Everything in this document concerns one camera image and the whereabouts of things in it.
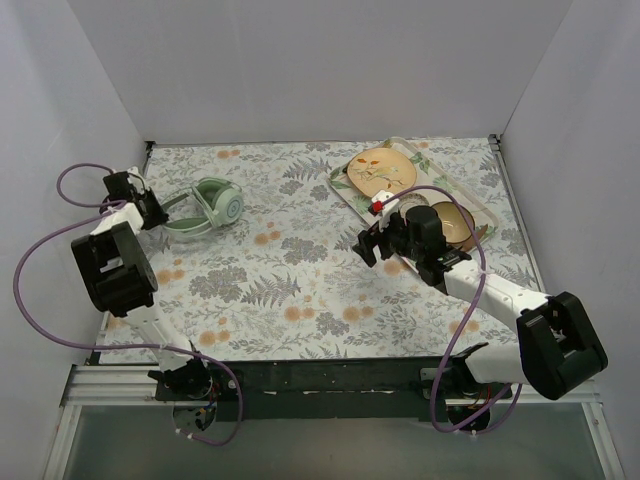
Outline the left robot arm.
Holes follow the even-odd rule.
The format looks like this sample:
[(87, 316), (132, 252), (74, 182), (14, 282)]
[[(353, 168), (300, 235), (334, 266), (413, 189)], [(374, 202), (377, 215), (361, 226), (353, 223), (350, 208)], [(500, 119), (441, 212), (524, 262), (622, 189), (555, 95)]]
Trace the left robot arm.
[(166, 223), (168, 215), (135, 167), (113, 171), (103, 183), (108, 192), (103, 219), (71, 244), (89, 297), (99, 311), (129, 325), (151, 350), (159, 367), (150, 373), (152, 379), (177, 395), (203, 399), (212, 392), (213, 377), (192, 342), (161, 318), (154, 301), (158, 281), (138, 241), (141, 232)]

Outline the mint green headphones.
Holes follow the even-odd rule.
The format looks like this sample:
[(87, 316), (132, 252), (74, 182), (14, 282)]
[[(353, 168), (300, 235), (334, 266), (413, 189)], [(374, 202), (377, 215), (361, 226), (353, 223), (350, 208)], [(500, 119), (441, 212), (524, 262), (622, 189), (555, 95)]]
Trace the mint green headphones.
[[(184, 201), (190, 201), (198, 207), (199, 214), (173, 219), (169, 211)], [(172, 192), (161, 203), (161, 207), (169, 216), (163, 224), (166, 231), (193, 238), (238, 221), (244, 211), (244, 196), (242, 188), (232, 181), (205, 177)]]

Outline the cream bowl dark rim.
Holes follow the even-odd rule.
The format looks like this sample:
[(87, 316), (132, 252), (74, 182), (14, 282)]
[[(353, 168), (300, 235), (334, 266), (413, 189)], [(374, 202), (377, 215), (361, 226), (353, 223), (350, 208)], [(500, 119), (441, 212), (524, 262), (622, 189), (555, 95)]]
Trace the cream bowl dark rim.
[(465, 207), (442, 201), (433, 204), (432, 208), (441, 221), (443, 234), (449, 244), (462, 245), (472, 237), (475, 220)]

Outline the aluminium frame rail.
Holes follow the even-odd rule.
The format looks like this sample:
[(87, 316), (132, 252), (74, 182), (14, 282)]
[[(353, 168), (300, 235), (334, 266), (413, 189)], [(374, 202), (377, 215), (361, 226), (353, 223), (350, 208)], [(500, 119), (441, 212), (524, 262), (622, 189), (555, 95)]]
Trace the aluminium frame rail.
[[(178, 394), (150, 376), (150, 365), (75, 366), (62, 395), (63, 406), (137, 405), (150, 402), (202, 403), (201, 397)], [(529, 403), (599, 403), (601, 394), (587, 371), (559, 366), (523, 370), (519, 400)]]

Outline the speckled saucer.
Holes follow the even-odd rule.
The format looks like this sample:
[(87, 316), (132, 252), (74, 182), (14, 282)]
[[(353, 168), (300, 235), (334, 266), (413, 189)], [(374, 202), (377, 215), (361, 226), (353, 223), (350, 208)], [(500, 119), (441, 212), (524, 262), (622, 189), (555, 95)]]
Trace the speckled saucer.
[(405, 216), (406, 213), (411, 208), (418, 207), (418, 206), (429, 206), (429, 205), (430, 203), (425, 196), (423, 196), (422, 194), (413, 192), (413, 193), (404, 195), (399, 199), (398, 212), (402, 216)]

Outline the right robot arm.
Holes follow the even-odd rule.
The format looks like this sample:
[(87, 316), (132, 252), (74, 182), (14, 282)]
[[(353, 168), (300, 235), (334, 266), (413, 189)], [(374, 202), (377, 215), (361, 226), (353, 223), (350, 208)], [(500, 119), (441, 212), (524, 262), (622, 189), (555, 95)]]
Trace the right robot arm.
[(521, 383), (557, 400), (608, 366), (604, 347), (578, 297), (528, 290), (489, 273), (469, 254), (449, 245), (429, 206), (398, 213), (376, 201), (378, 221), (358, 235), (354, 251), (368, 266), (402, 256), (421, 280), (441, 293), (469, 302), (516, 334), (514, 345), (471, 347), (448, 362), (454, 389), (475, 397), (489, 383)]

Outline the floral serving tray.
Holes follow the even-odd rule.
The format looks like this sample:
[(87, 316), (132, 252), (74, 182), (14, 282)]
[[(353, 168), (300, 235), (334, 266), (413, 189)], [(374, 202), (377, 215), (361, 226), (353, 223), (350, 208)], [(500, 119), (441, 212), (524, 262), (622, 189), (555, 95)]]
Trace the floral serving tray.
[[(356, 155), (365, 150), (379, 147), (391, 148), (406, 155), (417, 170), (417, 180), (414, 186), (418, 186), (420, 189), (413, 192), (425, 196), (430, 203), (430, 207), (442, 201), (450, 201), (458, 207), (465, 207), (475, 220), (475, 228), (472, 229), (472, 234), (479, 227), (485, 224), (488, 225), (487, 233), (480, 241), (484, 242), (497, 230), (499, 226), (497, 216), (479, 197), (463, 187), (436, 161), (436, 155), (439, 153), (453, 152), (457, 156), (462, 155), (464, 152), (462, 147), (464, 145), (463, 142), (444, 139), (442, 141), (429, 140), (425, 147), (418, 147), (402, 137), (390, 137), (381, 144), (366, 148)], [(346, 167), (352, 159), (348, 160), (346, 164), (332, 170), (329, 174), (328, 182), (330, 187), (338, 193), (366, 224), (373, 225), (378, 220), (378, 217), (374, 217), (368, 212), (371, 198), (359, 193), (346, 175)], [(470, 239), (462, 245), (452, 246), (465, 252), (471, 252), (476, 249), (476, 244), (472, 245)]]

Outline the floral tablecloth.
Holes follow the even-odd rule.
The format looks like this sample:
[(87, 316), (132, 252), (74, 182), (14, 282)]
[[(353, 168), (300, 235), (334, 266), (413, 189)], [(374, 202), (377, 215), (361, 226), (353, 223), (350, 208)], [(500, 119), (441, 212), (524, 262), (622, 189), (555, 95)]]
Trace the floral tablecloth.
[(514, 334), (425, 285), (400, 259), (353, 251), (361, 217), (329, 174), (363, 142), (158, 146), (146, 176), (160, 198), (205, 177), (237, 182), (245, 209), (226, 229), (141, 240), (163, 317), (222, 361), (439, 355)]

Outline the yellow bird plate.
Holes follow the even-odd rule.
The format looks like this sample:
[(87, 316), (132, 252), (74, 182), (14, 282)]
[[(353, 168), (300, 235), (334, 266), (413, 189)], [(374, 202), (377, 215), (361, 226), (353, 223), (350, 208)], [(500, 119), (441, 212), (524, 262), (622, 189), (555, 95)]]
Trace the yellow bird plate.
[(372, 148), (356, 155), (346, 167), (346, 175), (355, 189), (371, 198), (384, 190), (397, 194), (413, 187), (417, 170), (403, 153), (391, 148)]

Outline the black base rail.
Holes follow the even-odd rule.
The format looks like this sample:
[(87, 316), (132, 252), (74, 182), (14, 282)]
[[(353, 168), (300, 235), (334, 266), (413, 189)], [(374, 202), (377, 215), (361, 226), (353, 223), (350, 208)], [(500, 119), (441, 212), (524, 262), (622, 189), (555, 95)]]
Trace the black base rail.
[(485, 406), (511, 396), (503, 383), (479, 383), (461, 360), (448, 361), (434, 380), (435, 356), (284, 361), (235, 361), (211, 365), (194, 393), (186, 381), (175, 387), (153, 370), (155, 397), (180, 405), (212, 402), (220, 422), (242, 420), (415, 418), (447, 420), (447, 401)]

